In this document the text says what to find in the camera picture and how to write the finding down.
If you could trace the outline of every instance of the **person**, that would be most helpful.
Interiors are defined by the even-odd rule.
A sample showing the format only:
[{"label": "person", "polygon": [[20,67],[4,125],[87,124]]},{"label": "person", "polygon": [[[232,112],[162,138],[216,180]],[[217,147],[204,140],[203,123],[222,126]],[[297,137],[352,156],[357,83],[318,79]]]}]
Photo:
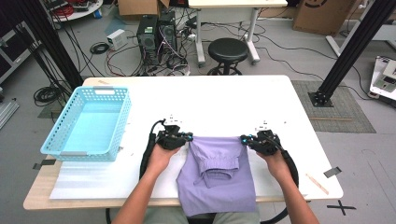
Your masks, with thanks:
[{"label": "person", "polygon": [[[113,224],[136,224],[144,222],[149,199],[154,189],[155,182],[158,176],[168,166],[172,156],[179,150],[180,148],[175,150],[166,150],[158,144],[155,145],[150,156],[146,172],[143,174],[142,178],[139,180],[120,211],[117,213],[116,217],[112,221]],[[277,151],[272,156],[264,156],[259,152],[256,153],[267,162],[268,170],[279,183],[285,197],[285,203],[288,208],[291,223],[319,223],[315,214],[306,203],[303,195],[294,184],[289,167],[285,163],[280,151]],[[228,217],[224,216],[220,223],[230,223],[226,218],[235,218],[235,215]]]}]

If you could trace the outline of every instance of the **purple fabric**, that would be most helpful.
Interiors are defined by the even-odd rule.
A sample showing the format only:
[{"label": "purple fabric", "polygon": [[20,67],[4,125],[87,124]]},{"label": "purple fabric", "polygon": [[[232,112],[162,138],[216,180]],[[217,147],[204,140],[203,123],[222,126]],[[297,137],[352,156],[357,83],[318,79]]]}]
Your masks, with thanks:
[{"label": "purple fabric", "polygon": [[239,137],[194,136],[177,187],[187,217],[256,211],[248,152]]}]

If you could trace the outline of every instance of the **table leg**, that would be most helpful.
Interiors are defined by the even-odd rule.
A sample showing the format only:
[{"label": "table leg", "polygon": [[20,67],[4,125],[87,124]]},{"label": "table leg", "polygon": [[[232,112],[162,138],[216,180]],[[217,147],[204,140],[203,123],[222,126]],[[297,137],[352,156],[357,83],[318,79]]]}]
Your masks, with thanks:
[{"label": "table leg", "polygon": [[195,37],[195,46],[197,49],[198,66],[202,67],[205,64],[205,55],[201,39],[201,9],[197,9],[197,36]]},{"label": "table leg", "polygon": [[256,48],[253,45],[253,34],[254,27],[256,26],[256,19],[259,15],[259,9],[257,7],[253,8],[251,12],[250,26],[248,28],[248,34],[245,35],[245,41],[247,42],[247,47],[250,52],[252,63],[257,63],[260,61],[259,54],[257,53]]}]

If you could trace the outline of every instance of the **black metal post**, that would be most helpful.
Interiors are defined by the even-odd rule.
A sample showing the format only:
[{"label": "black metal post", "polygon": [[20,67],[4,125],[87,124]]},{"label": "black metal post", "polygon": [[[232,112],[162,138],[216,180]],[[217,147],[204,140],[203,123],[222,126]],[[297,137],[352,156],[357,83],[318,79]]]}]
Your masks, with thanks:
[{"label": "black metal post", "polygon": [[396,8],[395,0],[375,0],[318,90],[308,93],[314,106],[328,106],[335,89]]}]

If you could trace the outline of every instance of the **gray floor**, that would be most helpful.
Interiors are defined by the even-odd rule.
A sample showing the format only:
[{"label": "gray floor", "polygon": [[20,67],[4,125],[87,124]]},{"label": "gray floor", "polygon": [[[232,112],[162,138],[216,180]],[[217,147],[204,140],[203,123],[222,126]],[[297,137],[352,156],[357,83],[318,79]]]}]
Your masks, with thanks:
[{"label": "gray floor", "polygon": [[[122,22],[115,22],[111,13],[101,20],[86,17],[70,23],[87,55],[90,55],[89,48],[92,44],[106,41],[108,33],[105,34],[105,30],[111,30],[117,25],[133,32],[137,28],[136,23],[133,22],[128,21],[125,26]],[[280,46],[316,49],[335,57],[323,35],[293,31],[292,21],[265,20],[259,21],[258,24],[265,28],[264,35]],[[203,32],[204,39],[214,40],[230,35],[225,29],[211,27],[206,29],[210,31]],[[60,33],[71,57],[76,62],[77,57],[70,47],[70,41],[64,31],[61,30]],[[339,43],[342,43],[343,39],[340,36],[336,38]],[[334,64],[334,60],[312,51],[280,49],[265,38],[260,38],[256,46],[268,48],[272,57],[288,61],[298,71],[313,73],[320,77],[326,77]],[[215,65],[207,59],[206,67],[198,69],[194,47],[189,52],[188,61],[192,76],[204,74]],[[247,60],[238,68],[244,74],[250,75],[284,74],[292,80],[318,80],[317,77],[293,72],[285,63],[272,61],[264,49],[259,49],[259,54],[262,59],[259,63],[251,65]],[[396,58],[396,51],[385,42],[373,41],[363,52],[355,65],[361,73],[361,83],[366,90],[370,84],[377,55]],[[138,49],[125,50],[112,62],[124,73],[131,73],[139,57]],[[92,63],[104,73],[104,55],[93,56]],[[87,69],[82,75],[92,76]],[[351,70],[344,81],[364,96],[355,71]],[[35,106],[33,100],[34,92],[48,85],[47,78],[32,57],[29,57],[1,84],[7,99],[17,98],[21,107],[0,130],[0,223],[106,223],[103,209],[26,211],[22,207],[37,175],[37,170],[32,167],[34,163],[41,162],[45,158],[40,154],[39,149],[53,125],[51,119],[37,117],[42,108]],[[364,101],[355,93],[352,94],[373,124],[376,133],[317,133],[317,135],[332,166],[338,166],[343,171],[337,176],[344,190],[342,204],[354,206],[356,210],[346,210],[344,216],[340,209],[327,208],[327,205],[338,205],[337,200],[312,202],[311,206],[321,223],[394,223],[396,219],[395,109],[379,101]],[[271,203],[262,205],[262,219],[272,217],[282,209],[282,206],[283,204]]]}]

